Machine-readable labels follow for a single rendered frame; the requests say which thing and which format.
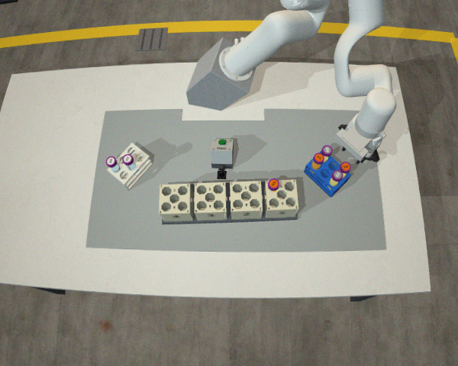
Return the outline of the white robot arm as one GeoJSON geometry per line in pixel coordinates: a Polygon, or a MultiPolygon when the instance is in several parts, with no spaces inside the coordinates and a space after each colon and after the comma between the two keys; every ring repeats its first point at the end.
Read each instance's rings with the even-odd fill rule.
{"type": "MultiPolygon", "coordinates": [[[[314,37],[331,0],[280,2],[288,10],[269,14],[247,37],[241,37],[240,44],[235,39],[232,47],[221,52],[220,67],[228,78],[236,82],[246,81],[253,73],[251,69],[277,53],[282,46],[314,37]]],[[[342,96],[366,96],[366,99],[355,124],[348,131],[342,128],[334,139],[361,161],[369,152],[365,146],[372,139],[385,138],[384,129],[395,112],[396,99],[392,74],[387,66],[349,66],[354,44],[385,23],[384,0],[348,0],[348,6],[350,22],[334,52],[335,82],[342,96]]]]}

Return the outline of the white tube rack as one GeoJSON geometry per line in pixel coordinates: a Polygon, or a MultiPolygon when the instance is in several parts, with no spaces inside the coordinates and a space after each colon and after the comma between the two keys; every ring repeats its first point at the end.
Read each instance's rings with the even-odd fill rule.
{"type": "Polygon", "coordinates": [[[148,170],[149,167],[153,164],[151,158],[141,149],[139,149],[135,145],[129,145],[125,151],[117,158],[117,163],[121,167],[119,172],[114,173],[110,168],[108,168],[108,172],[110,175],[117,180],[121,185],[123,185],[126,189],[130,190],[133,185],[139,180],[139,178],[148,170]],[[130,152],[128,150],[132,148],[130,152]],[[132,154],[131,154],[132,153],[132,154]],[[121,159],[122,156],[126,154],[131,154],[134,162],[136,163],[137,167],[135,170],[130,171],[126,165],[123,163],[121,159]],[[139,155],[140,154],[140,155],[139,155]],[[143,155],[142,155],[143,154],[143,155]],[[136,160],[137,157],[137,160],[136,160]],[[123,163],[123,164],[122,164],[123,163]],[[144,165],[144,166],[143,166],[144,165]],[[143,166],[143,167],[142,167],[143,166]],[[134,173],[139,169],[136,175],[134,173]],[[123,173],[122,173],[123,172],[123,173]],[[122,174],[121,174],[122,173],[122,174]],[[120,177],[121,175],[121,177],[120,177]]]}

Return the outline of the grey bench mat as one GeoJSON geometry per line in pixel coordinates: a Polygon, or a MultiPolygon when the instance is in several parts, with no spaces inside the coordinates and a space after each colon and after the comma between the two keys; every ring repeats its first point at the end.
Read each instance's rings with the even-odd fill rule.
{"type": "Polygon", "coordinates": [[[182,120],[182,109],[106,111],[86,248],[190,252],[386,250],[377,162],[358,160],[334,138],[359,111],[270,109],[264,120],[182,120]],[[211,167],[212,139],[234,139],[233,168],[211,167]],[[153,164],[128,190],[108,172],[133,143],[153,164]],[[323,146],[351,176],[327,195],[305,173],[323,146]],[[298,219],[162,224],[160,185],[296,179],[298,219]]]}

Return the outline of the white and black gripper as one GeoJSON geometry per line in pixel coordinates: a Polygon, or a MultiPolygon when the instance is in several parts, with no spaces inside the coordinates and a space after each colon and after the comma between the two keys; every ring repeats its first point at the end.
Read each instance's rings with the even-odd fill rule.
{"type": "MultiPolygon", "coordinates": [[[[357,114],[358,115],[358,114],[357,114]]],[[[346,124],[341,124],[338,128],[339,130],[341,130],[342,128],[345,130],[345,131],[348,131],[354,124],[355,124],[355,120],[356,120],[356,117],[357,115],[351,120],[351,122],[349,122],[348,125],[346,124]]],[[[374,161],[374,162],[378,162],[380,160],[379,158],[379,154],[377,152],[377,149],[379,148],[381,142],[382,142],[382,137],[378,136],[377,138],[374,138],[372,139],[366,146],[365,148],[369,151],[368,154],[361,160],[357,160],[357,165],[361,162],[363,163],[366,160],[369,160],[369,161],[374,161]]]]}

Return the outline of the blue tube rack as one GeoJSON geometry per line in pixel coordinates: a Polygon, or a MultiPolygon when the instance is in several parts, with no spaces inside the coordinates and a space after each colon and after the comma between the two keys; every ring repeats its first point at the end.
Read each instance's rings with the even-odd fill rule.
{"type": "Polygon", "coordinates": [[[340,164],[332,157],[330,156],[329,159],[326,162],[323,162],[321,164],[321,167],[318,170],[314,170],[311,167],[313,159],[305,166],[304,173],[312,180],[314,181],[327,195],[330,197],[333,196],[343,185],[347,182],[351,174],[348,172],[345,178],[342,178],[337,186],[331,186],[329,181],[331,179],[332,173],[335,169],[340,169],[340,164]],[[337,165],[335,165],[334,163],[337,165]],[[330,164],[329,164],[330,163],[330,164]],[[329,166],[329,165],[330,166],[329,166]],[[329,166],[329,168],[328,168],[329,166]],[[313,173],[310,171],[312,170],[313,173]],[[329,173],[328,173],[329,172],[329,173]],[[309,174],[308,174],[309,173],[309,174]],[[323,181],[323,182],[322,182],[323,181]],[[341,186],[342,185],[342,186],[341,186]],[[324,188],[325,189],[324,189],[324,188]],[[333,190],[333,191],[332,191],[333,190]]]}

